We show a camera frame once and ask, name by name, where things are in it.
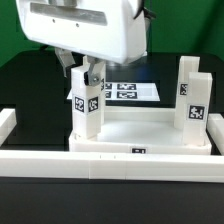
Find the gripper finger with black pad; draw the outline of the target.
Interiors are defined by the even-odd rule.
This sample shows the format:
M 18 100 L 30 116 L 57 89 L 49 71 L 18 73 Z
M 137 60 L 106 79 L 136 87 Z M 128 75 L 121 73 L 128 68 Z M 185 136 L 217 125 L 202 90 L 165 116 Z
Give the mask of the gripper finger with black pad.
M 97 86 L 101 83 L 101 72 L 105 61 L 95 57 L 88 57 L 89 69 L 84 73 L 84 83 L 86 86 Z
M 68 72 L 70 71 L 70 68 L 75 64 L 72 52 L 62 48 L 56 48 L 55 54 L 63 68 L 64 76 L 67 76 Z

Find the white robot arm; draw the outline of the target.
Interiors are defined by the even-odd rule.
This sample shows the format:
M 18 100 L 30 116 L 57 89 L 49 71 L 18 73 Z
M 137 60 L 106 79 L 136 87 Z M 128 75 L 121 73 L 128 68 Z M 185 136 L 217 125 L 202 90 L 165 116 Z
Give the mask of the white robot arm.
M 28 39 L 88 57 L 89 86 L 100 83 L 100 62 L 129 64 L 146 52 L 146 31 L 156 14 L 144 1 L 15 0 Z

